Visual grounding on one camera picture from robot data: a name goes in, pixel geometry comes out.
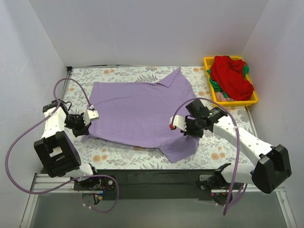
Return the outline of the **purple t shirt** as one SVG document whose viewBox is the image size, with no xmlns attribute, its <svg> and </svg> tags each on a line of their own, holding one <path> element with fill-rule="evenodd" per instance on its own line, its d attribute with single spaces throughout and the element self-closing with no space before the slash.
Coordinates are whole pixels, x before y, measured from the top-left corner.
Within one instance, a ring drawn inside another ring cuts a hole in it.
<svg viewBox="0 0 304 228">
<path fill-rule="evenodd" d="M 99 119 L 92 121 L 89 138 L 143 148 L 158 148 L 175 163 L 196 153 L 199 141 L 169 128 L 170 118 L 194 98 L 190 82 L 177 68 L 156 83 L 94 82 L 90 102 Z"/>
</svg>

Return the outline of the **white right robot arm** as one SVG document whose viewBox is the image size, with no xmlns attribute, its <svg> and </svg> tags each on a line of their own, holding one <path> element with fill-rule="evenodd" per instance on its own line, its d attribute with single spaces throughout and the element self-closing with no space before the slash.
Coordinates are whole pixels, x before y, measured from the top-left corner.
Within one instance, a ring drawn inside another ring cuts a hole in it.
<svg viewBox="0 0 304 228">
<path fill-rule="evenodd" d="M 227 111 L 219 107 L 208 109 L 199 99 L 186 106 L 184 135 L 201 138 L 205 130 L 224 138 L 251 161 L 250 167 L 238 167 L 225 163 L 203 183 L 211 188 L 225 189 L 232 182 L 255 185 L 269 194 L 292 175 L 288 150 L 272 146 L 247 130 L 237 127 Z"/>
</svg>

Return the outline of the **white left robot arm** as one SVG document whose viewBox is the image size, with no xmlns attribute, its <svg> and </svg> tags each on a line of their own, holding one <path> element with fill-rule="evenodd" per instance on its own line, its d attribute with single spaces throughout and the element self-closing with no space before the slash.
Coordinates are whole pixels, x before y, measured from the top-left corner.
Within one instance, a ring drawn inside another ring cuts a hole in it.
<svg viewBox="0 0 304 228">
<path fill-rule="evenodd" d="M 69 114 L 66 102 L 54 100 L 43 107 L 43 115 L 49 117 L 45 122 L 40 140 L 34 142 L 34 149 L 40 161 L 51 177 L 64 177 L 76 180 L 80 186 L 96 190 L 101 186 L 101 178 L 96 168 L 83 163 L 65 129 L 71 129 L 75 137 L 89 135 L 92 121 L 99 119 L 93 106 L 81 114 Z"/>
</svg>

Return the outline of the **pink t shirt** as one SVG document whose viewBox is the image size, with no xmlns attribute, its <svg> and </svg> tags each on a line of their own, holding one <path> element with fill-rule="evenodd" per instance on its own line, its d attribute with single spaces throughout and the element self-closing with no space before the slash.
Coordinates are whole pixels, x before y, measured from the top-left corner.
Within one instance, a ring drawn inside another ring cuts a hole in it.
<svg viewBox="0 0 304 228">
<path fill-rule="evenodd" d="M 235 101 L 232 98 L 225 97 L 223 92 L 216 92 L 215 96 L 216 96 L 216 100 L 218 102 L 234 102 Z"/>
</svg>

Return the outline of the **floral patterned table mat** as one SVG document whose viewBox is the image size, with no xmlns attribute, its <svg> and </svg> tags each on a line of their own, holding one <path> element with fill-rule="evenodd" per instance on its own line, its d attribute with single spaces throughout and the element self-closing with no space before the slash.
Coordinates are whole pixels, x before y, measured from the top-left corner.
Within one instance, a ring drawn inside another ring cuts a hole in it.
<svg viewBox="0 0 304 228">
<path fill-rule="evenodd" d="M 178 66 L 73 68 L 67 77 L 78 81 L 89 96 L 95 81 L 155 83 L 177 68 Z M 211 99 L 204 67 L 182 66 L 181 72 L 191 83 L 197 97 Z M 83 112 L 87 101 L 82 90 L 70 80 L 66 83 L 68 84 L 64 86 L 63 100 L 72 102 L 71 113 Z M 226 108 L 234 116 L 238 126 L 257 137 L 249 107 Z M 82 162 L 91 163 L 97 169 L 216 169 L 226 162 L 233 163 L 236 158 L 236 148 L 209 131 L 204 132 L 195 155 L 176 163 L 171 163 L 157 149 L 131 147 L 102 139 L 88 139 L 86 142 L 81 142 L 81 137 L 75 138 L 71 130 L 66 131 L 76 146 Z"/>
</svg>

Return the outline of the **red t shirt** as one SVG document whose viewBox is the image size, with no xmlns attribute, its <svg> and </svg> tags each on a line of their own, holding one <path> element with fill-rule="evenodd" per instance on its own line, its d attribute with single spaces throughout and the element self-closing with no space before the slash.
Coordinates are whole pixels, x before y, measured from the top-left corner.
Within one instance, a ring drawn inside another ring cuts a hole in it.
<svg viewBox="0 0 304 228">
<path fill-rule="evenodd" d="M 251 98 L 254 91 L 252 84 L 243 77 L 243 66 L 246 64 L 242 59 L 233 60 L 229 56 L 215 56 L 208 73 L 230 98 L 235 101 L 246 101 Z"/>
</svg>

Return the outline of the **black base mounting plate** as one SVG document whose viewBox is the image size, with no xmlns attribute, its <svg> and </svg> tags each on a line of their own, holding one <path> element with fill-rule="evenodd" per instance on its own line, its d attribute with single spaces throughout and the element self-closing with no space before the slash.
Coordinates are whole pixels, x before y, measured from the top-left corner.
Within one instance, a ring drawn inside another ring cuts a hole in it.
<svg viewBox="0 0 304 228">
<path fill-rule="evenodd" d="M 227 193 L 229 183 L 205 181 L 214 169 L 206 170 L 98 170 L 113 177 L 119 185 L 120 200 L 199 199 L 212 200 L 212 190 Z"/>
</svg>

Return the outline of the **green t shirt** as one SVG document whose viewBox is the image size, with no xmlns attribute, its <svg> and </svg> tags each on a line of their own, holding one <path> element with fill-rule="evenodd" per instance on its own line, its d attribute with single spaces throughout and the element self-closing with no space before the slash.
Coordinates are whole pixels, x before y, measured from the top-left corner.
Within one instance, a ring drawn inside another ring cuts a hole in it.
<svg viewBox="0 0 304 228">
<path fill-rule="evenodd" d="M 245 77 L 248 72 L 249 72 L 249 66 L 248 65 L 243 66 L 243 77 Z M 209 78 L 209 82 L 211 83 L 215 93 L 223 92 L 225 97 L 229 97 L 228 94 L 224 90 L 222 90 L 218 82 L 213 81 L 211 77 Z"/>
</svg>

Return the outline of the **aluminium frame rail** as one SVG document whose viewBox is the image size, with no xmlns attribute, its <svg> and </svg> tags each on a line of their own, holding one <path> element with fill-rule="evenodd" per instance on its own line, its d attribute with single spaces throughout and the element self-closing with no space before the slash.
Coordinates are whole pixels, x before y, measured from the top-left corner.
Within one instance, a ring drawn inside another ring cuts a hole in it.
<svg viewBox="0 0 304 228">
<path fill-rule="evenodd" d="M 120 199 L 102 201 L 100 213 L 89 208 L 92 198 L 74 191 L 66 178 L 37 174 L 21 222 L 23 228 L 295 228 L 283 188 L 269 195 L 248 186 L 227 214 L 213 201 L 198 199 Z"/>
</svg>

